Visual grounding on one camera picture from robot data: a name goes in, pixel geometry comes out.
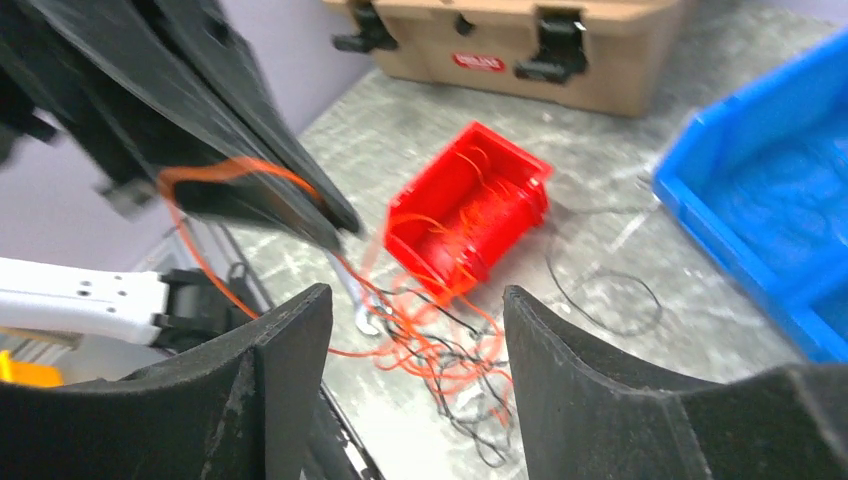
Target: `metal wrench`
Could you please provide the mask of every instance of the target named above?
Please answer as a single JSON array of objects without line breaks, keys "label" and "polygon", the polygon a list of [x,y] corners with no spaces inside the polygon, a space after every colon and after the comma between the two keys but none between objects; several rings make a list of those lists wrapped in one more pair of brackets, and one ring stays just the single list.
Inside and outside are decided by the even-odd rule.
[{"label": "metal wrench", "polygon": [[[372,314],[368,309],[368,306],[363,302],[363,298],[365,295],[365,290],[362,288],[362,285],[359,284],[353,276],[348,273],[347,269],[342,265],[342,262],[339,261],[336,256],[328,250],[324,250],[324,255],[327,257],[327,260],[330,262],[330,266],[333,267],[333,270],[336,272],[336,276],[341,280],[342,285],[344,285],[345,290],[347,290],[347,294],[350,295],[350,300],[353,302],[354,309],[354,323],[356,324],[356,328],[359,329],[365,335],[369,337],[375,337],[380,335],[381,331],[377,327],[371,324]],[[376,298],[375,295],[371,295],[371,305],[376,309],[382,309],[388,311],[388,308],[382,304],[382,302]]]}]

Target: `stainless steel surface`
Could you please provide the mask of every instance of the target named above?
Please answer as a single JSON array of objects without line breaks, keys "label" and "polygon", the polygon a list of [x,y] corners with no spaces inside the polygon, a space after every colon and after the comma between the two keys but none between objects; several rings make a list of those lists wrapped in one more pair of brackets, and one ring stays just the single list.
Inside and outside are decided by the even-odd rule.
[{"label": "stainless steel surface", "polygon": [[[544,251],[550,229],[522,240],[474,299],[498,312],[503,287],[519,284],[568,321],[628,352],[679,372],[729,381],[800,358],[659,208],[650,191],[651,172],[693,110],[831,31],[833,27],[824,23],[754,2],[705,0],[662,75],[647,118],[611,118],[395,81],[374,72],[302,139],[374,230],[381,225],[390,197],[468,122],[481,121],[554,165],[556,175],[548,191],[558,205],[549,223],[559,231],[556,270],[565,287],[599,268],[614,269],[641,277],[666,311],[658,328],[626,339],[571,312],[546,272]],[[608,207],[625,207],[631,213],[592,214]],[[234,233],[275,300],[314,282],[333,286],[334,347],[365,350],[377,345],[347,320],[354,313],[352,304],[321,251],[279,234]],[[356,239],[346,244],[353,260],[364,248]],[[375,276],[385,286],[396,268],[387,261],[383,265],[375,269]],[[587,310],[619,326],[653,313],[649,298],[627,286],[593,281],[575,296]],[[379,371],[368,360],[331,357],[325,381],[390,480],[526,478],[521,462],[489,470],[477,458],[472,442],[438,416],[418,379]],[[520,452],[519,446],[516,453],[523,458]]]}]

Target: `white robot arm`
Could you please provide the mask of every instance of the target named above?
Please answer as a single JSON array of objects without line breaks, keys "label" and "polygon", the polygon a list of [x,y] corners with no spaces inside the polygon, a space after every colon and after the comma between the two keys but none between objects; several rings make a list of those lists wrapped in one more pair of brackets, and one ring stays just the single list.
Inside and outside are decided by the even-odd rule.
[{"label": "white robot arm", "polygon": [[66,331],[150,345],[169,285],[157,272],[102,272],[0,258],[0,327]]},{"label": "white robot arm", "polygon": [[0,271],[0,327],[184,350],[248,321],[200,272],[104,272],[8,258]]}]

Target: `black wire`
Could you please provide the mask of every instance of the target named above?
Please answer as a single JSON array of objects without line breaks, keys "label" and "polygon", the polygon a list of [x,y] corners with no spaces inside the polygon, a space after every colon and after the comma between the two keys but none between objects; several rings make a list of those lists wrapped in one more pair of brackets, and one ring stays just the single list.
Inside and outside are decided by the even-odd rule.
[{"label": "black wire", "polygon": [[[411,289],[400,289],[396,291],[388,291],[381,290],[384,295],[387,296],[395,296],[401,295],[407,292],[416,294],[422,301],[427,303],[428,305],[436,308],[441,313],[443,313],[446,317],[462,326],[466,330],[468,330],[469,334],[478,342],[483,340],[486,337],[485,332],[481,332],[480,330],[474,328],[468,323],[460,320],[446,309],[440,307],[435,304],[432,300],[427,298],[425,295],[420,294]],[[496,367],[504,367],[509,364],[507,361],[495,361],[489,362],[485,359],[481,358],[479,353],[477,355],[472,355],[468,352],[468,350],[462,345],[454,342],[453,340],[442,338],[438,335],[433,334],[419,334],[426,338],[427,340],[440,343],[443,345],[446,350],[441,351],[438,355],[439,363],[437,367],[434,367],[432,362],[432,356],[425,356],[421,352],[415,351],[412,347],[409,346],[409,341],[412,340],[412,335],[410,332],[405,332],[400,330],[400,327],[395,323],[390,321],[388,318],[382,318],[383,326],[388,333],[389,337],[395,341],[396,343],[404,345],[404,348],[409,352],[409,354],[414,357],[420,366],[426,366],[433,373],[433,384],[431,385],[426,380],[424,381],[427,390],[433,396],[433,399],[437,405],[437,411],[440,416],[445,417],[449,420],[451,426],[461,435],[472,439],[474,442],[475,450],[477,451],[480,459],[490,468],[499,468],[507,463],[509,460],[508,452],[512,447],[512,434],[515,430],[515,418],[512,410],[509,408],[508,402],[505,398],[502,398],[500,394],[498,394],[495,388],[492,386],[491,382],[487,378],[485,373],[491,371]],[[485,424],[485,422],[492,421],[495,415],[492,413],[491,409],[486,409],[484,402],[486,398],[481,396],[477,403],[477,414],[472,418],[461,418],[455,412],[453,412],[448,404],[447,399],[442,393],[442,379],[445,370],[458,364],[459,362],[467,362],[473,364],[475,367],[480,368],[484,374],[480,376],[478,382],[485,386],[483,391],[488,390],[488,393],[491,394],[491,397],[495,399],[495,401],[501,406],[502,410],[506,413],[508,423],[506,428],[506,440],[503,445],[498,445],[494,441],[488,440],[483,437],[480,433],[480,428]]]},{"label": "black wire", "polygon": [[[600,213],[617,213],[617,212],[612,211],[610,209],[606,209],[606,210],[601,211]],[[587,312],[581,305],[579,305],[577,302],[575,302],[574,299],[572,298],[572,296],[569,295],[568,292],[565,291],[565,288],[563,288],[562,284],[559,281],[559,278],[557,277],[556,270],[554,268],[554,244],[556,243],[556,240],[559,239],[559,232],[556,229],[556,227],[553,226],[553,225],[551,225],[551,229],[552,229],[552,232],[551,232],[550,241],[548,243],[547,251],[545,252],[545,264],[548,268],[548,273],[550,274],[551,279],[554,282],[554,285],[556,285],[557,290],[559,290],[560,294],[562,294],[565,301],[568,302],[568,304],[572,308],[577,310],[577,312],[580,313],[580,315],[582,315],[583,318],[588,320],[589,323],[591,323],[592,325],[594,325],[594,326],[596,326],[596,327],[598,327],[602,330],[605,330],[605,331],[607,331],[607,332],[609,332],[613,335],[616,335],[618,337],[622,337],[622,338],[632,338],[632,337],[636,337],[636,336],[639,336],[639,335],[644,335],[645,333],[649,332],[650,330],[656,328],[659,325],[659,323],[662,321],[662,316],[663,316],[663,312],[664,312],[664,307],[663,307],[662,303],[660,302],[659,298],[657,298],[656,293],[654,293],[654,291],[651,289],[651,287],[649,287],[648,284],[645,283],[644,280],[642,280],[641,278],[639,278],[635,275],[631,275],[629,273],[619,272],[619,271],[615,271],[615,270],[607,270],[603,273],[596,273],[596,274],[584,279],[582,282],[578,283],[575,286],[575,289],[579,289],[579,288],[583,287],[584,285],[586,285],[586,283],[588,283],[590,281],[599,280],[599,279],[602,279],[602,278],[618,278],[618,279],[629,280],[629,281],[635,282],[636,284],[638,284],[640,287],[642,287],[648,293],[648,295],[651,297],[651,301],[654,303],[654,305],[656,305],[656,309],[654,310],[654,314],[651,316],[650,321],[648,321],[644,324],[641,324],[641,325],[637,325],[636,327],[633,327],[633,328],[619,329],[619,328],[613,327],[611,325],[608,325],[607,323],[603,322],[602,320],[594,317],[589,312]]]}]

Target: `cable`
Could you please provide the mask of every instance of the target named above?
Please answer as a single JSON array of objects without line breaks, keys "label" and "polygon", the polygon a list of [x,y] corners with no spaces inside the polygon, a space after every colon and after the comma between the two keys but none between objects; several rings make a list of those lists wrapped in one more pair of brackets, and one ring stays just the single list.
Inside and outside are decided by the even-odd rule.
[{"label": "cable", "polygon": [[[387,295],[400,295],[400,294],[407,293],[407,292],[410,292],[410,291],[411,291],[410,289],[402,289],[402,290],[399,290],[399,291],[391,291],[391,292],[390,291],[384,291],[384,292]],[[417,296],[419,296],[419,298],[421,298],[425,302],[431,302],[429,299],[427,299],[425,296],[421,295],[419,292],[412,291],[412,293],[415,293]],[[438,307],[438,306],[436,306],[436,308],[439,309],[441,312],[443,312],[448,318],[452,319],[453,321],[455,321],[459,325],[466,328],[470,333],[477,335],[478,337],[480,336],[480,332],[477,329],[475,329],[474,327],[472,327],[472,326],[468,325],[467,323],[457,319],[456,316],[447,312],[445,309]],[[390,336],[397,337],[399,335],[402,335],[402,333],[394,331],[392,329],[391,325],[389,324],[389,322],[386,322],[384,327],[386,328],[386,330],[387,330],[387,332],[389,333]],[[481,397],[478,400],[478,404],[479,404],[478,405],[478,414],[475,418],[473,418],[473,419],[463,419],[463,418],[460,418],[458,415],[456,415],[451,410],[451,408],[449,406],[449,402],[448,402],[447,398],[445,397],[444,393],[442,392],[442,388],[441,388],[441,385],[440,385],[440,383],[442,381],[441,378],[440,378],[442,376],[441,374],[446,369],[451,367],[452,365],[455,365],[456,363],[461,362],[461,361],[470,361],[470,362],[474,362],[478,365],[484,365],[485,361],[482,358],[480,358],[479,355],[477,355],[477,356],[471,355],[465,347],[463,347],[462,345],[460,345],[456,342],[438,337],[436,335],[431,335],[431,334],[427,334],[426,337],[448,347],[448,350],[440,355],[440,358],[443,359],[443,361],[440,362],[440,364],[438,365],[438,369],[440,370],[438,373],[435,371],[434,366],[432,364],[429,365],[429,368],[434,369],[432,373],[433,373],[434,378],[436,379],[435,382],[437,384],[437,387],[436,388],[430,388],[430,385],[427,385],[426,382],[425,382],[425,385],[427,386],[428,391],[433,396],[433,399],[436,401],[436,405],[438,406],[439,415],[447,418],[450,421],[451,425],[454,427],[454,429],[457,430],[461,435],[472,439],[472,441],[475,444],[475,450],[477,451],[478,456],[480,457],[480,459],[484,463],[486,463],[487,466],[489,466],[490,468],[498,468],[498,467],[503,466],[508,460],[507,455],[508,455],[509,450],[511,449],[511,436],[512,436],[512,432],[514,431],[514,428],[515,428],[514,414],[509,409],[509,406],[507,405],[507,400],[505,398],[503,398],[504,396],[498,394],[495,391],[494,387],[491,385],[491,382],[489,382],[489,380],[486,376],[480,377],[480,379],[478,381],[487,386],[486,390],[489,391],[492,398],[494,398],[496,400],[497,404],[500,406],[500,408],[503,409],[503,411],[505,412],[506,417],[508,419],[507,431],[505,432],[506,433],[505,434],[506,442],[505,442],[505,445],[501,446],[501,445],[495,444],[493,441],[490,441],[490,440],[483,438],[483,436],[480,435],[480,433],[479,433],[480,426],[484,422],[493,419],[496,415],[492,411],[492,409],[489,409],[488,411],[485,411],[485,412],[480,411],[481,409],[483,409],[483,403],[485,401],[485,398]],[[418,355],[414,351],[411,351],[411,349],[410,349],[410,353],[412,355],[416,356],[416,358],[419,358],[419,361],[422,361],[422,362],[426,361],[426,359],[420,358],[420,355]],[[506,362],[506,361],[494,362],[491,365],[491,367],[506,366],[507,363],[508,362]],[[491,452],[491,454],[494,454],[494,456],[496,456],[497,459],[491,460],[486,453],[487,451]]]},{"label": "cable", "polygon": [[251,310],[239,298],[224,285],[217,275],[215,275],[212,267],[197,249],[194,240],[192,240],[185,223],[180,217],[177,210],[177,202],[174,196],[174,188],[177,183],[195,181],[205,183],[224,183],[250,173],[267,173],[281,178],[290,180],[295,185],[299,186],[309,193],[316,200],[320,200],[317,190],[309,185],[302,178],[298,177],[289,170],[252,157],[235,157],[227,159],[219,164],[207,167],[169,167],[163,169],[156,177],[159,186],[159,191],[166,200],[168,211],[171,214],[171,219],[177,227],[177,233],[183,240],[186,248],[189,250],[195,261],[200,266],[201,270],[209,277],[209,281],[215,285],[221,293],[224,294],[235,306],[241,309],[247,316],[257,318],[256,312]]},{"label": "cable", "polygon": [[433,308],[435,308],[436,310],[438,310],[438,311],[439,311],[439,313],[441,313],[442,315],[444,315],[444,316],[448,317],[448,318],[449,318],[449,319],[451,319],[454,323],[457,323],[457,324],[459,324],[460,326],[462,326],[462,327],[464,327],[465,329],[467,329],[469,332],[471,332],[471,334],[472,334],[472,338],[476,338],[476,337],[479,337],[479,336],[480,336],[480,331],[479,331],[479,330],[477,330],[476,328],[472,327],[472,326],[471,326],[471,325],[469,325],[468,323],[466,323],[466,322],[464,322],[464,321],[460,320],[460,319],[459,319],[456,315],[452,314],[451,312],[449,312],[449,311],[448,311],[447,309],[445,309],[444,307],[442,307],[442,306],[440,306],[440,305],[436,305],[436,304],[435,304],[432,300],[430,300],[429,298],[427,298],[427,296],[426,296],[426,295],[424,295],[423,293],[421,293],[421,292],[419,292],[419,291],[417,291],[417,290],[413,290],[413,289],[411,289],[411,288],[409,288],[409,287],[405,287],[405,288],[402,288],[402,289],[400,289],[400,290],[395,290],[395,291],[382,290],[382,289],[381,289],[380,291],[381,291],[384,295],[388,295],[388,296],[397,296],[397,295],[403,295],[404,293],[411,293],[411,294],[415,295],[416,297],[418,297],[421,301],[426,302],[426,303],[429,303],[429,304],[430,304]]},{"label": "cable", "polygon": [[547,251],[545,252],[545,265],[548,268],[548,274],[550,275],[551,279],[553,280],[554,285],[556,286],[557,290],[559,290],[560,294],[562,294],[565,301],[568,302],[568,304],[572,308],[577,310],[577,312],[580,313],[580,315],[582,315],[583,318],[588,320],[589,323],[591,323],[592,325],[594,325],[594,326],[596,326],[596,327],[598,327],[602,330],[605,330],[605,331],[607,331],[607,332],[609,332],[609,333],[611,333],[611,334],[613,334],[617,337],[622,337],[622,338],[632,338],[632,337],[643,335],[643,334],[647,333],[648,331],[656,328],[659,325],[659,323],[662,321],[662,316],[663,316],[663,312],[664,312],[664,307],[663,307],[662,303],[660,302],[659,298],[657,298],[657,295],[654,293],[654,291],[651,289],[651,287],[649,287],[648,284],[645,283],[644,280],[642,280],[639,277],[636,277],[635,275],[631,275],[631,274],[628,274],[628,273],[618,272],[618,271],[615,271],[615,270],[608,270],[604,273],[595,273],[592,276],[585,278],[579,284],[577,284],[575,286],[575,289],[579,289],[579,288],[583,287],[584,285],[586,285],[586,283],[588,283],[592,280],[598,280],[598,279],[602,279],[602,278],[619,278],[619,279],[635,282],[637,285],[642,287],[645,290],[645,292],[648,293],[648,295],[651,298],[651,301],[656,305],[656,310],[654,310],[654,313],[651,316],[651,320],[649,322],[644,323],[642,325],[637,325],[636,327],[629,328],[629,329],[619,329],[619,328],[613,327],[613,326],[605,323],[604,321],[594,317],[589,312],[587,312],[582,306],[580,306],[577,302],[575,302],[574,299],[572,298],[572,296],[569,295],[568,292],[565,291],[565,288],[563,288],[562,284],[559,281],[559,278],[557,277],[557,274],[556,274],[556,271],[555,271],[555,268],[554,268],[554,258],[553,258],[554,257],[553,249],[554,248],[553,247],[554,247],[555,240],[557,240],[559,238],[559,234],[558,234],[556,227],[554,227],[553,225],[551,226],[551,230],[552,230],[552,232],[551,232],[550,241],[548,243]]}]

